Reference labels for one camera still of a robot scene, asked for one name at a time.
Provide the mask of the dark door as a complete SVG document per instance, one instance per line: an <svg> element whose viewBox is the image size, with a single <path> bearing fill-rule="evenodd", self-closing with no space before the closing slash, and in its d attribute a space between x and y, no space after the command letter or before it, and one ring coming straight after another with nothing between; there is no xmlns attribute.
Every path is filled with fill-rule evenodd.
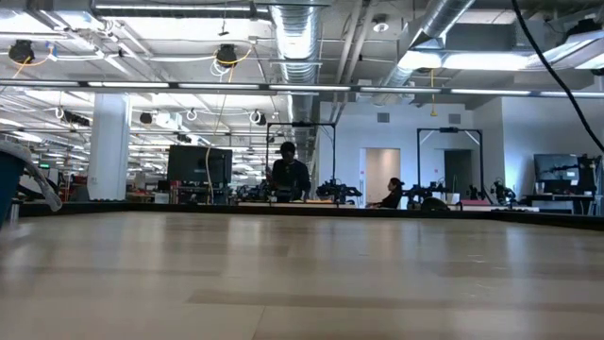
<svg viewBox="0 0 604 340"><path fill-rule="evenodd" d="M473 161L471 150L445 151L445 187L450 193L459 194L461 199L469 198L473 185Z"/></svg>

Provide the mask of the blue plastic bin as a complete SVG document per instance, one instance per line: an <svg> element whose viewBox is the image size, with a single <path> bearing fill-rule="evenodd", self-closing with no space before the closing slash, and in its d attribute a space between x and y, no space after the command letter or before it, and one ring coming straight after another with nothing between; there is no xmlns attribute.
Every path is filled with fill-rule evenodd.
<svg viewBox="0 0 604 340"><path fill-rule="evenodd" d="M23 160L0 151L0 230L7 217L24 169L25 162Z"/></svg>

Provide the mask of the black monitor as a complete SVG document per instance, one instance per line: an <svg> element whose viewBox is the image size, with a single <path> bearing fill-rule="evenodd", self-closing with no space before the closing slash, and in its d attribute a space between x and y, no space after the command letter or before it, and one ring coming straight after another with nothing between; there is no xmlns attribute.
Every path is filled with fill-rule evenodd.
<svg viewBox="0 0 604 340"><path fill-rule="evenodd" d="M232 151L193 145L171 145L167 178L171 181L191 181L229 184L232 178Z"/></svg>

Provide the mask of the bright ceiling light panel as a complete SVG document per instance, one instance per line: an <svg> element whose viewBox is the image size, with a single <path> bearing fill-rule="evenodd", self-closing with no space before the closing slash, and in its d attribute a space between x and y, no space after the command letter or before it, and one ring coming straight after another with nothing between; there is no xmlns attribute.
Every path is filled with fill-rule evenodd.
<svg viewBox="0 0 604 340"><path fill-rule="evenodd" d="M409 51L398 62L403 69L454 69L479 71L520 71L529 58L514 53Z"/></svg>

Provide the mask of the white ceiling light fixture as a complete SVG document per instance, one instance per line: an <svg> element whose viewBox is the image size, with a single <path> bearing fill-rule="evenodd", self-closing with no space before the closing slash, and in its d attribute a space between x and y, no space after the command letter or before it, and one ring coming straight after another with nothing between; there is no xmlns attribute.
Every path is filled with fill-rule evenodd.
<svg viewBox="0 0 604 340"><path fill-rule="evenodd" d="M568 38L543 28L532 32L532 37L554 70L604 69L604 28Z"/></svg>

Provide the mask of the ribbed silver air duct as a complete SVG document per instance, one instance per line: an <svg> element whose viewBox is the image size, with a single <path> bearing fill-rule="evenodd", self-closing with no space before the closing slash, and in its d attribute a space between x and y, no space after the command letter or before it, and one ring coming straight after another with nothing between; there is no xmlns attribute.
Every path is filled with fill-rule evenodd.
<svg viewBox="0 0 604 340"><path fill-rule="evenodd" d="M280 64L283 82L289 85L308 85L317 81L320 33L320 10L316 7L271 6L275 24L278 57L295 61ZM288 115L292 123L310 122L312 97L305 94L288 94ZM293 141L297 158L309 162L314 144L313 128L293 127Z"/></svg>

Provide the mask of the person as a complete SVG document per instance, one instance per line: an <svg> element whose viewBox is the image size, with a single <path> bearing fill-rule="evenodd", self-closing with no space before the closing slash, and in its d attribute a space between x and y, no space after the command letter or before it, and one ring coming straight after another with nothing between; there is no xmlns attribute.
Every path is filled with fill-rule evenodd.
<svg viewBox="0 0 604 340"><path fill-rule="evenodd" d="M367 208L397 209L403 196L403 185L399 178L390 178L387 185L389 194L379 202L368 203Z"/></svg>
<svg viewBox="0 0 604 340"><path fill-rule="evenodd" d="M277 202L306 201L310 194L307 165L295 157L295 145L292 142L284 142L279 153L281 158L274 161L270 179Z"/></svg>

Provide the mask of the dark office desk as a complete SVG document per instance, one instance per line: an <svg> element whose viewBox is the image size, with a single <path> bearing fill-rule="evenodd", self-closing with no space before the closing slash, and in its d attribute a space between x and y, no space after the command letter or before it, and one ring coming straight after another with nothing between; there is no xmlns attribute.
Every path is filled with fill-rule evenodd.
<svg viewBox="0 0 604 340"><path fill-rule="evenodd" d="M525 195L521 201L540 213L567 213L574 215L600 214L603 195Z"/></svg>

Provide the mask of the large grey waffle towel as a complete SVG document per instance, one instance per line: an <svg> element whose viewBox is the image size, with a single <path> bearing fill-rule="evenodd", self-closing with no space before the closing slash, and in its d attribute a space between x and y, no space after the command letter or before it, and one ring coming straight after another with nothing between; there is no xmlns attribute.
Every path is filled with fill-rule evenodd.
<svg viewBox="0 0 604 340"><path fill-rule="evenodd" d="M54 192L41 170L35 166L31 158L31 153L26 147L13 142L0 141L0 152L4 152L23 163L22 168L26 169L29 175L38 183L42 190L45 202L52 212L57 212L61 209L62 203L60 198Z"/></svg>

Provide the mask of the white building column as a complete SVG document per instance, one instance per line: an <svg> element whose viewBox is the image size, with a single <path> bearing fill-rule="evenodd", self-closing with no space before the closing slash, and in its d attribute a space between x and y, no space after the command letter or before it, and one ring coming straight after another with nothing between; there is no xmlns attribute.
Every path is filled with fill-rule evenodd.
<svg viewBox="0 0 604 340"><path fill-rule="evenodd" d="M131 104L125 93L94 96L87 189L90 200L126 199Z"/></svg>

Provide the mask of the long ceiling light bar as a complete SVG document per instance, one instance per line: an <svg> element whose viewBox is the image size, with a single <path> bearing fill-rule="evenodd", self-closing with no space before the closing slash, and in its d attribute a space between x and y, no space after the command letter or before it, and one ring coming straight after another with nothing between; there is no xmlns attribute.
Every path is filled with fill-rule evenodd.
<svg viewBox="0 0 604 340"><path fill-rule="evenodd" d="M134 82L90 80L35 80L0 78L0 87L92 93L183 93L183 94L429 94L484 95L506 97L564 98L565 91L507 90L447 87L380 87L360 85L209 83L209 82Z"/></svg>

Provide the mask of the grey desk monitor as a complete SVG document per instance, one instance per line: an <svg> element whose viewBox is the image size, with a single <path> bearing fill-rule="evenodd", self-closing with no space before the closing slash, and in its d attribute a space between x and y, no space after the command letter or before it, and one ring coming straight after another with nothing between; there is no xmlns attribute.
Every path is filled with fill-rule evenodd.
<svg viewBox="0 0 604 340"><path fill-rule="evenodd" d="M535 179L578 180L579 160L575 154L534 154Z"/></svg>

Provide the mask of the pale doorway panel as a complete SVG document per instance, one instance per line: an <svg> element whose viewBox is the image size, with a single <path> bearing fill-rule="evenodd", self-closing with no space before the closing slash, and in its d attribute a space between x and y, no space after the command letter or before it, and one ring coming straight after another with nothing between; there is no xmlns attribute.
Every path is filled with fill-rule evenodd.
<svg viewBox="0 0 604 340"><path fill-rule="evenodd" d="M392 178L400 178L400 150L398 148L365 148L363 193L365 204L379 203L391 192Z"/></svg>

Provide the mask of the silver spiral air duct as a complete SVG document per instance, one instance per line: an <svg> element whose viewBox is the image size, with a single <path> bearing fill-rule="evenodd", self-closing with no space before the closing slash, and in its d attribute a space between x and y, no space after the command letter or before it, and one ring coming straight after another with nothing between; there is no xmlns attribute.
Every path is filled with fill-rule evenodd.
<svg viewBox="0 0 604 340"><path fill-rule="evenodd" d="M408 53L420 45L445 47L446 35L476 0L430 0L419 19L407 23L402 31L401 47Z"/></svg>

